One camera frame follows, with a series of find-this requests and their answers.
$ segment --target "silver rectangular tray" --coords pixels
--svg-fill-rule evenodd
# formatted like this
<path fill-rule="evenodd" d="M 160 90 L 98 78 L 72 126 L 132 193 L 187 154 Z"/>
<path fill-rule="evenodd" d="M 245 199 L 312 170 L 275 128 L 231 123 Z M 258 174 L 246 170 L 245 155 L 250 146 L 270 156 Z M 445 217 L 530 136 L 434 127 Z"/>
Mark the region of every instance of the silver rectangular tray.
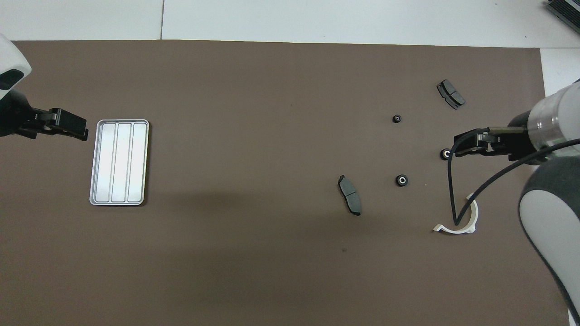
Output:
<path fill-rule="evenodd" d="M 93 205 L 140 205 L 145 194 L 149 122 L 97 123 L 89 201 Z"/>

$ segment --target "black cable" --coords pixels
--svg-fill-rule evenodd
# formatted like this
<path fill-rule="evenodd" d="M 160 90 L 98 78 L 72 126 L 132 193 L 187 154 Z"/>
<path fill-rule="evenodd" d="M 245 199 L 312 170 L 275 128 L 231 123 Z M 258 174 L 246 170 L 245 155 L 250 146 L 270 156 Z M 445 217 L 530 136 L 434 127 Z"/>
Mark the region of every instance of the black cable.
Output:
<path fill-rule="evenodd" d="M 449 158 L 447 159 L 447 179 L 449 181 L 449 198 L 451 200 L 451 212 L 453 214 L 453 223 L 455 225 L 459 224 L 459 221 L 461 221 L 461 218 L 457 219 L 457 215 L 456 215 L 456 211 L 455 211 L 455 197 L 453 195 L 453 178 L 451 177 L 451 158 L 453 157 L 453 154 L 455 154 L 457 147 L 459 147 L 459 145 L 461 145 L 463 142 L 465 142 L 465 140 L 467 140 L 473 136 L 477 136 L 477 134 L 479 134 L 479 133 L 484 133 L 484 132 L 488 132 L 488 131 L 490 131 L 489 128 L 481 128 L 481 129 L 474 129 L 472 131 L 466 132 L 465 135 L 461 136 L 455 143 L 453 143 L 453 146 L 451 147 L 451 150 L 449 152 Z"/>
<path fill-rule="evenodd" d="M 565 147 L 570 147 L 570 146 L 574 146 L 574 145 L 579 145 L 580 144 L 580 139 L 573 139 L 573 140 L 569 140 L 567 142 L 563 142 L 557 145 L 553 145 L 550 147 L 546 147 L 543 148 L 535 153 L 532 153 L 528 156 L 525 156 L 519 160 L 517 160 L 516 162 L 508 165 L 506 168 L 503 168 L 501 171 L 499 171 L 498 173 L 494 174 L 491 178 L 487 179 L 487 181 L 485 181 L 479 188 L 477 188 L 477 190 L 473 193 L 473 195 L 471 195 L 471 197 L 469 197 L 469 199 L 467 200 L 467 202 L 465 203 L 465 205 L 463 205 L 463 208 L 461 208 L 461 211 L 459 212 L 459 216 L 457 217 L 457 219 L 455 220 L 455 215 L 453 216 L 454 218 L 454 223 L 455 225 L 458 225 L 459 222 L 461 222 L 461 219 L 463 218 L 465 212 L 467 212 L 467 209 L 469 208 L 469 205 L 471 205 L 471 203 L 473 203 L 473 201 L 475 200 L 475 198 L 483 191 L 485 190 L 485 188 L 487 188 L 490 184 L 492 184 L 494 181 L 496 181 L 497 179 L 499 179 L 501 176 L 503 176 L 504 174 L 510 172 L 511 170 L 517 168 L 518 166 L 525 164 L 527 162 L 530 162 L 536 158 L 539 157 L 545 157 L 547 154 L 550 154 L 553 151 L 557 151 L 559 149 L 565 148 Z M 453 212 L 455 213 L 455 204 L 453 203 Z"/>

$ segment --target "white plastic clip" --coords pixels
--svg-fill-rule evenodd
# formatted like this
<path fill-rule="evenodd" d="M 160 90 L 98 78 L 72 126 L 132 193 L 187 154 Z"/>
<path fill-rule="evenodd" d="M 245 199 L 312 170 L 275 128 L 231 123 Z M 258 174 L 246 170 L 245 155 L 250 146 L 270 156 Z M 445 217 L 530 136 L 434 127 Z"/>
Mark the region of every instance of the white plastic clip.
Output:
<path fill-rule="evenodd" d="M 473 193 L 469 194 L 469 196 L 467 197 L 467 199 L 471 198 L 471 196 L 473 195 Z M 434 228 L 433 231 L 445 231 L 447 233 L 451 233 L 451 234 L 462 234 L 462 233 L 474 233 L 475 232 L 475 223 L 477 222 L 477 218 L 479 217 L 479 208 L 477 207 L 477 202 L 475 202 L 475 200 L 471 203 L 471 212 L 472 212 L 472 217 L 469 219 L 469 222 L 467 223 L 467 225 L 457 231 L 453 231 L 450 230 L 446 227 L 444 227 L 442 224 L 437 224 Z"/>

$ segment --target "black ribbed object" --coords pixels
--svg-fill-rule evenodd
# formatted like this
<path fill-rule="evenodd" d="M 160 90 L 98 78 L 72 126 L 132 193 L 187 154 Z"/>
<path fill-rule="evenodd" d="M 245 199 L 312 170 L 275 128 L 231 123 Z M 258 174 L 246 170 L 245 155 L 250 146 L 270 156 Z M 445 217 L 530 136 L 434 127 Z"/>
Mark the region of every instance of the black ribbed object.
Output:
<path fill-rule="evenodd" d="M 546 8 L 561 21 L 568 24 L 580 33 L 580 1 L 579 0 L 551 0 Z"/>

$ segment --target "brown mat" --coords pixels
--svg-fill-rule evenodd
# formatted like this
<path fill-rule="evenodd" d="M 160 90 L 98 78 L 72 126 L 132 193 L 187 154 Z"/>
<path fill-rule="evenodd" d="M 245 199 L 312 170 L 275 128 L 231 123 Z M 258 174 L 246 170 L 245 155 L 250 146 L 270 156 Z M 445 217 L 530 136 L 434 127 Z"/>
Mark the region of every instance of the brown mat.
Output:
<path fill-rule="evenodd" d="M 543 97 L 539 50 L 17 46 L 33 67 L 19 89 L 86 118 L 90 138 L 0 139 L 2 325 L 566 324 L 519 225 L 530 168 L 478 198 L 474 234 L 431 231 L 452 225 L 439 151 Z M 459 110 L 437 93 L 445 78 Z M 142 207 L 88 201 L 95 125 L 115 118 L 151 123 Z M 508 164 L 455 163 L 460 204 Z"/>

